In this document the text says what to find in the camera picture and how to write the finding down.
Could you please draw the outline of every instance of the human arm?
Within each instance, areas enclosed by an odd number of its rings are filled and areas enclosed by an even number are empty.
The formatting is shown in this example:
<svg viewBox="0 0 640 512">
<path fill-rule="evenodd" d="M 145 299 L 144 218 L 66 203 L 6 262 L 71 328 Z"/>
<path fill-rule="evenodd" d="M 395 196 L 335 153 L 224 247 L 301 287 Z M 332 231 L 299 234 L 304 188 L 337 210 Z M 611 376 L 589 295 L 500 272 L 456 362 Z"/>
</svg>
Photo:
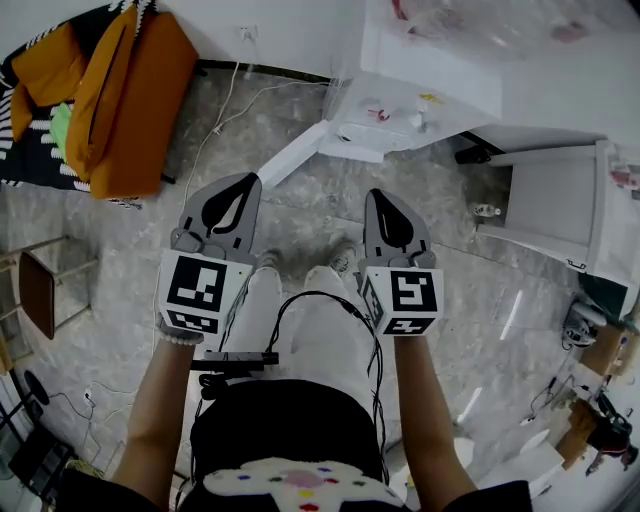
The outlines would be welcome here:
<svg viewBox="0 0 640 512">
<path fill-rule="evenodd" d="M 460 464 L 453 426 L 427 339 L 395 338 L 402 437 L 423 511 L 441 511 L 476 490 Z"/>
<path fill-rule="evenodd" d="M 194 346 L 160 341 L 136 394 L 112 482 L 167 510 Z"/>
</svg>

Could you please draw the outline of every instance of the wall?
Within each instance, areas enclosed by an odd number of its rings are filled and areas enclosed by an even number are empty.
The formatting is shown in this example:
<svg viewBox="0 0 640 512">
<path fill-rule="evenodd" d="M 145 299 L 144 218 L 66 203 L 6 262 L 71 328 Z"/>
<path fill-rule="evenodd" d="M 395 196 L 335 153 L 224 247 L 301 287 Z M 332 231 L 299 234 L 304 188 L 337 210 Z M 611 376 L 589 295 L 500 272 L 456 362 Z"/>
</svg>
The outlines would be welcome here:
<svg viewBox="0 0 640 512">
<path fill-rule="evenodd" d="M 507 150 L 589 141 L 577 132 L 640 147 L 639 54 L 640 34 L 611 35 L 558 43 L 507 65 L 502 126 L 474 132 Z"/>
<path fill-rule="evenodd" d="M 0 58 L 33 35 L 107 0 L 0 0 Z M 253 62 L 331 75 L 331 40 L 338 0 L 163 0 L 203 59 Z M 259 45 L 236 27 L 258 26 Z"/>
</svg>

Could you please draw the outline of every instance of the electrical outlet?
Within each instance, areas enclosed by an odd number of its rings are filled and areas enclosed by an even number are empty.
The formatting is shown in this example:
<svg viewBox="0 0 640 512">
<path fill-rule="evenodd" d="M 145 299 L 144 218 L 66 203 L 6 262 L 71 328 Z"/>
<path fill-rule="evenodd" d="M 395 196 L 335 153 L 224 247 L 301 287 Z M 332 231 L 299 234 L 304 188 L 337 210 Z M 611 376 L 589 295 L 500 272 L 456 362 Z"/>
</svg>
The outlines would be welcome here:
<svg viewBox="0 0 640 512">
<path fill-rule="evenodd" d="M 84 390 L 84 393 L 82 393 L 82 400 L 84 400 L 84 403 L 87 404 L 87 407 L 93 407 L 93 402 L 91 400 L 91 389 L 87 388 Z"/>
<path fill-rule="evenodd" d="M 236 34 L 241 41 L 253 41 L 258 40 L 258 25 L 240 25 L 236 27 Z"/>
</svg>

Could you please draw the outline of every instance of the green fabric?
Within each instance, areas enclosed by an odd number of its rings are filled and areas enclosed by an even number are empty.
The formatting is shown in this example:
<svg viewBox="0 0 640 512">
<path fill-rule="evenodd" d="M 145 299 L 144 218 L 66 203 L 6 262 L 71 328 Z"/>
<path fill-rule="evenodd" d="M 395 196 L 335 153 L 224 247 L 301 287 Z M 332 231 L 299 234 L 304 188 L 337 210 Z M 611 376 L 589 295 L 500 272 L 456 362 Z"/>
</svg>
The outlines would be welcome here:
<svg viewBox="0 0 640 512">
<path fill-rule="evenodd" d="M 51 127 L 49 133 L 53 137 L 54 142 L 60 148 L 62 158 L 67 163 L 67 132 L 69 131 L 69 123 L 71 121 L 71 109 L 66 103 L 60 103 L 56 108 L 56 113 L 51 119 Z"/>
</svg>

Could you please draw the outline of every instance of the small bottle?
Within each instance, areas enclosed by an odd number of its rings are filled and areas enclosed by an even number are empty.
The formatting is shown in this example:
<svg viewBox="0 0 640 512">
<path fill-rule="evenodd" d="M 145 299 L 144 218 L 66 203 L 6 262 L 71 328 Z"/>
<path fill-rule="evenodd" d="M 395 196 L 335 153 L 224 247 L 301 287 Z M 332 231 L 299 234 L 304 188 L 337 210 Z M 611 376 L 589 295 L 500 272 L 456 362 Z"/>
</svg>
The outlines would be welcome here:
<svg viewBox="0 0 640 512">
<path fill-rule="evenodd" d="M 500 208 L 491 204 L 473 203 L 471 208 L 473 208 L 473 214 L 478 217 L 496 217 L 502 213 Z"/>
</svg>

